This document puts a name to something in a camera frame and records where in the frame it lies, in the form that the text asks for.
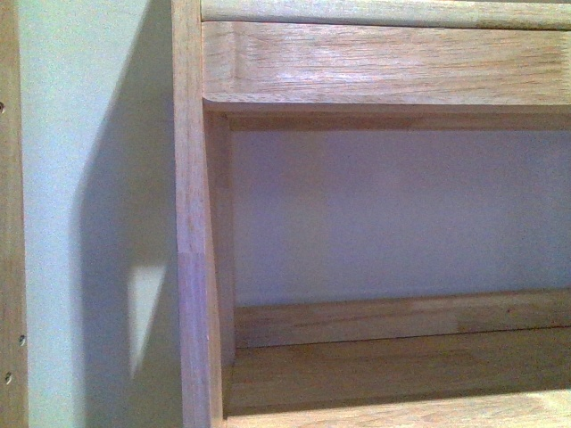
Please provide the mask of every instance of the white wall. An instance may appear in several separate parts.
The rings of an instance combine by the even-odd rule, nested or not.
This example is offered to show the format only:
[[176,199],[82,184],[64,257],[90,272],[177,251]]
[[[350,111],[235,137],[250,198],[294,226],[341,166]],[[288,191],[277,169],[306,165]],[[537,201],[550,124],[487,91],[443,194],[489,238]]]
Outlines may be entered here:
[[236,134],[237,302],[568,286],[570,137]]
[[[170,0],[20,8],[30,426],[179,427]],[[568,142],[242,134],[239,303],[561,285]]]
[[180,426],[170,0],[20,14],[30,426]]

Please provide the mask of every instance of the wooden upright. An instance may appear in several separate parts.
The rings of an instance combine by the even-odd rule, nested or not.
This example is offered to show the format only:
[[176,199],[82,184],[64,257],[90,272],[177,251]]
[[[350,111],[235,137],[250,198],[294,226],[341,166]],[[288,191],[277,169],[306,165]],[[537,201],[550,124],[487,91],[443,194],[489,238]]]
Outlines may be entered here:
[[15,0],[0,2],[0,426],[28,426],[21,178],[20,52]]

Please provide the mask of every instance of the wooden frame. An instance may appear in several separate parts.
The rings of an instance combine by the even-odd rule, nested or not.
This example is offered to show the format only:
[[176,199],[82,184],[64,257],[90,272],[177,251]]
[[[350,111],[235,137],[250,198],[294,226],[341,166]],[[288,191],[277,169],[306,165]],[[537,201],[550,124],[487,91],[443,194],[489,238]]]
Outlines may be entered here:
[[571,29],[564,0],[204,0],[205,21],[447,27]]
[[26,284],[16,2],[0,3],[0,426],[28,426]]
[[[255,3],[264,7],[285,4],[271,0]],[[357,3],[370,4],[367,0]],[[458,5],[458,2],[437,3]],[[498,18],[486,22],[470,18],[462,23],[452,18],[446,25],[571,28],[571,22],[560,12],[566,11],[567,5],[538,3],[554,2],[528,6],[514,2],[510,7],[528,12],[548,11],[540,15],[539,21],[536,14],[524,13],[519,21]],[[208,0],[203,4],[204,18],[240,21],[254,16],[234,15],[232,11],[237,4],[230,0]],[[232,129],[330,129],[332,117],[343,118],[334,129],[571,128],[568,33],[300,25],[308,20],[363,22],[340,20],[333,15],[313,20],[295,13],[295,17],[274,14],[266,20],[268,15],[262,7],[254,10],[254,2],[239,4],[255,14],[252,21],[295,23],[202,23],[199,0],[172,3],[185,428],[225,424],[225,385],[235,352],[233,248],[228,239],[232,235],[228,174],[228,135]],[[488,2],[480,5],[499,11]],[[345,13],[345,9],[341,7],[334,12]],[[403,19],[391,23],[407,23],[408,18]],[[430,26],[434,21],[411,24]],[[234,51],[233,54],[228,54],[228,50]],[[307,113],[315,116],[308,119]],[[535,298],[541,300],[550,293],[539,292]],[[560,293],[567,302],[568,292]],[[558,304],[549,297],[546,299],[550,303],[540,311],[539,318],[520,319],[519,324],[508,323],[508,328],[546,326],[552,320],[567,325],[567,313],[558,312],[553,317],[551,310],[558,308]],[[507,306],[505,309],[500,305],[499,310],[508,310],[511,304]],[[240,328],[246,312],[246,309],[237,312]],[[535,312],[524,313],[526,318]],[[505,320],[500,317],[498,323]],[[243,336],[238,336],[238,340],[244,344]],[[313,340],[291,335],[280,343]],[[336,338],[328,336],[320,340]],[[273,344],[257,341],[250,344]]]

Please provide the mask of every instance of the light patch on wall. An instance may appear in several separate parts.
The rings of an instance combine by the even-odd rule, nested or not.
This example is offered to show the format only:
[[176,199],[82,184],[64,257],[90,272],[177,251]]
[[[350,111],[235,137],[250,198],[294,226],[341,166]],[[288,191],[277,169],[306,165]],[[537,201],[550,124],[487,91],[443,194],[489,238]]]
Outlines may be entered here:
[[128,282],[130,369],[133,376],[143,364],[154,314],[164,283],[166,266],[137,266]]

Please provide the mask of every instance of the wooden board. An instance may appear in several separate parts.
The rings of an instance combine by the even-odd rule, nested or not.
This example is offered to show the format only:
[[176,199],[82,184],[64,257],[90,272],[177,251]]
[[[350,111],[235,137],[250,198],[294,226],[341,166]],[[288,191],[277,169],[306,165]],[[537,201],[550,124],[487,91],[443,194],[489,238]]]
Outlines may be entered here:
[[0,426],[23,428],[28,426],[28,362],[26,346],[21,346],[21,335],[26,334],[26,285],[14,0],[0,3],[0,28],[0,102],[4,105],[4,109],[0,106]]
[[223,426],[199,0],[173,0],[178,287],[185,428]]
[[[555,421],[562,424],[557,426],[570,426],[569,391],[559,405],[551,403],[552,407],[541,399],[532,399],[533,395],[522,396],[519,404],[502,398],[495,405],[493,399],[480,401],[482,407],[468,412],[467,419],[454,412],[454,402],[439,409],[429,403],[418,403],[416,408],[404,404],[569,388],[569,328],[255,348],[237,353],[229,425],[401,426],[390,424],[394,417],[409,423],[404,426],[420,427],[432,426],[432,422],[451,426],[452,421],[454,426],[505,426],[502,422],[513,424],[518,418],[527,423],[522,426],[543,427],[543,422]],[[403,413],[394,413],[398,407],[384,412],[380,406],[390,403],[399,403]],[[469,406],[464,404],[463,411],[468,411]],[[376,416],[370,414],[368,406],[377,406]],[[351,424],[335,419],[331,409],[340,407],[338,415],[347,417]],[[407,420],[407,408],[418,413]],[[328,409],[330,418],[324,422],[325,412],[318,414],[321,419],[301,417],[308,415],[303,412],[317,409]],[[280,419],[278,412],[299,413],[290,413],[291,419]],[[262,414],[271,414],[282,424],[241,425],[237,421],[248,420],[235,419]],[[430,415],[434,419],[422,419]],[[478,420],[487,424],[477,425]]]
[[571,4],[565,0],[203,0],[203,18],[454,29],[571,29]]
[[238,308],[240,348],[571,325],[571,289]]
[[501,113],[276,113],[229,116],[233,131],[359,130],[568,130],[571,114]]
[[570,391],[231,416],[228,428],[567,428]]
[[205,116],[206,156],[210,188],[214,266],[219,298],[220,343],[222,358],[222,398],[227,402],[231,367],[236,352],[234,328],[234,217],[230,174],[230,130],[228,119],[221,114]]
[[203,46],[210,103],[571,105],[563,31],[205,22]]

